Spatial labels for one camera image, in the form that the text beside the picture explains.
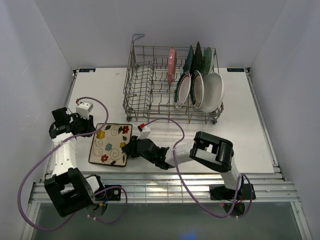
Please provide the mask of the cream floral square plate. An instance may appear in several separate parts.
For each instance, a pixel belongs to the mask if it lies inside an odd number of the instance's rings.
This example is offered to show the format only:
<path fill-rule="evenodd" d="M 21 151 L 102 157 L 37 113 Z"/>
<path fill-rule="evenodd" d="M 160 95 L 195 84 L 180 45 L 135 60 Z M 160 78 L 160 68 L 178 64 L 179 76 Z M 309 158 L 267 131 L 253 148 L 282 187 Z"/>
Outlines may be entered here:
<path fill-rule="evenodd" d="M 125 167 L 128 156 L 122 150 L 131 139 L 133 126 L 131 124 L 98 123 L 99 129 L 94 134 L 88 162 L 95 165 Z"/>

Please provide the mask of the round plate teal red rim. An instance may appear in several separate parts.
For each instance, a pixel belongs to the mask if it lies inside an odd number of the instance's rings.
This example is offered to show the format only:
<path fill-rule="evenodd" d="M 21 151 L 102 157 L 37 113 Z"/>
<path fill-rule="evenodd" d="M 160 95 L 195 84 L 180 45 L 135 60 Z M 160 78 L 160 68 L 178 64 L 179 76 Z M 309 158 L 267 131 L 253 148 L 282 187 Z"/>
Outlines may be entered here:
<path fill-rule="evenodd" d="M 201 73 L 195 70 L 191 78 L 190 97 L 195 109 L 199 109 L 204 99 L 204 81 Z"/>

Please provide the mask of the teal square plate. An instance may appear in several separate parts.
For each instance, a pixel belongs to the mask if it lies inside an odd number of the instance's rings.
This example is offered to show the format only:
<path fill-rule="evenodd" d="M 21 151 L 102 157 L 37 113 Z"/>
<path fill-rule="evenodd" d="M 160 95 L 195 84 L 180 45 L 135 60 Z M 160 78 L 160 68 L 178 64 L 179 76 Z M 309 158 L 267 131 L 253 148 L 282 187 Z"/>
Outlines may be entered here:
<path fill-rule="evenodd" d="M 193 47 L 190 45 L 188 55 L 183 66 L 183 72 L 185 74 L 191 72 L 193 67 L 193 58 L 194 58 L 194 50 L 193 50 Z"/>

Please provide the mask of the pink dotted scalloped plate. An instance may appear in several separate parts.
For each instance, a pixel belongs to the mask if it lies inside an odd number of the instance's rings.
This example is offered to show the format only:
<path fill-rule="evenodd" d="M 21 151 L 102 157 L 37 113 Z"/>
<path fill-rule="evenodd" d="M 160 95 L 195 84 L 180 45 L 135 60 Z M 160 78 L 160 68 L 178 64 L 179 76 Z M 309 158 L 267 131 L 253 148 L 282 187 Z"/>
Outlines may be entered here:
<path fill-rule="evenodd" d="M 177 52 L 175 49 L 171 48 L 169 52 L 168 62 L 167 62 L 167 81 L 169 84 L 173 83 L 175 80 L 177 65 Z"/>

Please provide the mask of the black floral square plate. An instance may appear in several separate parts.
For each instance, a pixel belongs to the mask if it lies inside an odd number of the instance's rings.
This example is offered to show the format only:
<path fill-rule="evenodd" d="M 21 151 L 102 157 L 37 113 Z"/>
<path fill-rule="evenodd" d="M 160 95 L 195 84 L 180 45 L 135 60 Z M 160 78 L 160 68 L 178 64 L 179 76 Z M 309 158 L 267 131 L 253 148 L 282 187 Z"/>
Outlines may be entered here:
<path fill-rule="evenodd" d="M 203 55 L 202 55 L 201 44 L 199 41 L 196 44 L 190 71 L 192 74 L 195 71 L 199 71 L 200 73 L 203 71 Z"/>

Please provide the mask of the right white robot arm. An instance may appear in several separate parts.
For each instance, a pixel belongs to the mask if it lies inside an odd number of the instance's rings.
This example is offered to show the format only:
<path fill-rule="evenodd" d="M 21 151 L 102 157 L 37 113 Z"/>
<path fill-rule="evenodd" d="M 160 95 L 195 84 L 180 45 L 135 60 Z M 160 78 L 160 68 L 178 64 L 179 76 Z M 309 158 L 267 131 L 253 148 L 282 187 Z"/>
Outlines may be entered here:
<path fill-rule="evenodd" d="M 162 170 L 196 161 L 222 177 L 224 185 L 211 189 L 214 199 L 240 200 L 243 196 L 244 180 L 235 163 L 233 143 L 224 138 L 198 131 L 192 141 L 170 148 L 134 135 L 121 149 L 128 157 L 142 157 Z"/>

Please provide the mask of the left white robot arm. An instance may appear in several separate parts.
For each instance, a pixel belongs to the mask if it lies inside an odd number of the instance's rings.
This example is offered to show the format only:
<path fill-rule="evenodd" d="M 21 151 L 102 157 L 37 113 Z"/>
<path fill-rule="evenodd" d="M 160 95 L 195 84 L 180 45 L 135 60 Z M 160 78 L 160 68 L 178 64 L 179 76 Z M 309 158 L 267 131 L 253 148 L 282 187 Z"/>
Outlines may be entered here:
<path fill-rule="evenodd" d="M 74 113 L 66 107 L 52 111 L 54 122 L 49 136 L 57 150 L 54 151 L 54 169 L 44 187 L 61 217 L 69 216 L 93 205 L 106 195 L 101 178 L 92 174 L 84 177 L 76 165 L 77 136 L 90 137 L 96 130 L 90 114 L 91 102 L 82 102 Z"/>

